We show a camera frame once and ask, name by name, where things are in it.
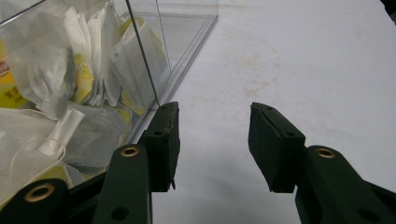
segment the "yellow packaging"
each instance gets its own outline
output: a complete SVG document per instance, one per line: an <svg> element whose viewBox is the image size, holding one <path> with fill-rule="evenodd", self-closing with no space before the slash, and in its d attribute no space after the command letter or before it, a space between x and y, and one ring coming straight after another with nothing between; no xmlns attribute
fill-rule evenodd
<svg viewBox="0 0 396 224"><path fill-rule="evenodd" d="M128 19L121 27L120 27L120 34L123 35L128 27L131 25L132 20L131 18Z"/></svg>
<svg viewBox="0 0 396 224"><path fill-rule="evenodd" d="M128 96L128 93L125 90L122 90L121 92L121 99L123 104L128 106L128 108L132 109L139 116L142 116L146 112L146 109L142 109L134 105L134 101Z"/></svg>
<svg viewBox="0 0 396 224"><path fill-rule="evenodd" d="M0 107L19 108L26 103L9 70L4 41L0 40Z"/></svg>
<svg viewBox="0 0 396 224"><path fill-rule="evenodd" d="M92 91L93 75L81 54L75 55L77 67L77 89L72 96L72 101L76 104L82 104L88 99Z"/></svg>

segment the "black mechanical arm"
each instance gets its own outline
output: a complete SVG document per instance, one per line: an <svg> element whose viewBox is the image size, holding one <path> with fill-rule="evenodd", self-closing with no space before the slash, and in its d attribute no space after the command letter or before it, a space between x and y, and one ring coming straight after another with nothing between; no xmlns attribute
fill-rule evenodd
<svg viewBox="0 0 396 224"><path fill-rule="evenodd" d="M303 224L396 223L396 194L360 178L341 153L305 136L269 105L251 106L248 145L268 187L293 193Z"/></svg>
<svg viewBox="0 0 396 224"><path fill-rule="evenodd" d="M292 193L303 224L396 223L396 194L362 180L343 155L304 146L304 135L269 105L251 106L248 145L269 189ZM107 172L68 189L46 179L21 189L0 223L152 222L151 192L175 187L177 103L156 112L138 144L117 149Z"/></svg>

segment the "metal screw hole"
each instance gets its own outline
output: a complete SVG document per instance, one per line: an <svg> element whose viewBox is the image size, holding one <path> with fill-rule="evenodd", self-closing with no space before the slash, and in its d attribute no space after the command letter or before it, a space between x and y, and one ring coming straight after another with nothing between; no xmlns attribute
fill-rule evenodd
<svg viewBox="0 0 396 224"><path fill-rule="evenodd" d="M29 190L24 199L28 203L36 203L48 198L53 191L55 191L55 187L53 185L50 183L44 183Z"/></svg>
<svg viewBox="0 0 396 224"><path fill-rule="evenodd" d="M121 152L123 157L132 157L139 153L139 148L137 147L127 147Z"/></svg>
<svg viewBox="0 0 396 224"><path fill-rule="evenodd" d="M335 157L335 154L332 151L330 151L329 149L326 149L326 148L318 148L316 150L316 152L318 153L318 155L320 157L323 157L323 158L332 159L332 158Z"/></svg>

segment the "clear plastic bin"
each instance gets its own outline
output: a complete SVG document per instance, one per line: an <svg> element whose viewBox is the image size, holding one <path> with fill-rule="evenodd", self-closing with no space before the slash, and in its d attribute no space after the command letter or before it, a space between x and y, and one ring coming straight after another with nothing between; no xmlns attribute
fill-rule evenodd
<svg viewBox="0 0 396 224"><path fill-rule="evenodd" d="M0 141L12 148L0 150L0 204L44 176L73 187L103 172L217 15L217 0L0 2ZM24 160L48 165L25 173Z"/></svg>

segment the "white floor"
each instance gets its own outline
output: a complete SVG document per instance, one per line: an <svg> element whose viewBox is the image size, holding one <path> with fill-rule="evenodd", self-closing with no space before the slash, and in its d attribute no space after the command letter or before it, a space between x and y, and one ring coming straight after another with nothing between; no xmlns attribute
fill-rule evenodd
<svg viewBox="0 0 396 224"><path fill-rule="evenodd" d="M248 151L250 104L272 105L396 191L396 27L380 1L219 0L219 21L173 101L177 190L153 195L154 223L299 223Z"/></svg>

